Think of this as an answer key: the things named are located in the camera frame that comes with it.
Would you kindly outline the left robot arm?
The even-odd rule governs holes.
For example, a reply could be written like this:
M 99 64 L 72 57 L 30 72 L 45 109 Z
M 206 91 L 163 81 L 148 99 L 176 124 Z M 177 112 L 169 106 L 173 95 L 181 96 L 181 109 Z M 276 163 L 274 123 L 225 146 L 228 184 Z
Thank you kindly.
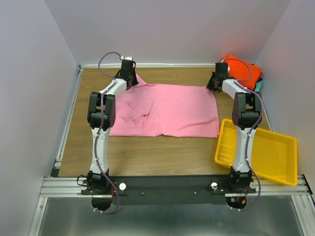
M 104 194 L 112 186 L 108 176 L 108 140 L 116 120 L 116 99 L 138 84 L 136 62 L 132 57 L 122 59 L 121 69 L 111 83 L 89 98 L 87 120 L 93 137 L 92 163 L 87 174 L 88 186 L 98 194 Z

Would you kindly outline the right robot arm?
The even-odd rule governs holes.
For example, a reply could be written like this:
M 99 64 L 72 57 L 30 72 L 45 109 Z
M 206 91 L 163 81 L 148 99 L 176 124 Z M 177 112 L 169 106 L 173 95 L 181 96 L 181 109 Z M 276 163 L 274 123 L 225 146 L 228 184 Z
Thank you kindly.
M 240 84 L 229 76 L 227 62 L 218 62 L 207 84 L 213 92 L 224 92 L 234 99 L 232 122 L 236 127 L 237 140 L 235 157 L 227 176 L 218 181 L 218 187 L 225 193 L 241 193 L 249 190 L 253 182 L 252 146 L 256 129 L 262 120 L 263 102 L 261 93 Z

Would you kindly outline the pink t shirt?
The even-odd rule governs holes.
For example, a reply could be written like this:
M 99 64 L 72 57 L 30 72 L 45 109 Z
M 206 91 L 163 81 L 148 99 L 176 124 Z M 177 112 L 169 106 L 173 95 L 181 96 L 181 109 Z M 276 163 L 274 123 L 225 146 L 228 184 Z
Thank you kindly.
M 110 136 L 217 138 L 219 117 L 214 94 L 205 87 L 138 85 L 116 99 Z

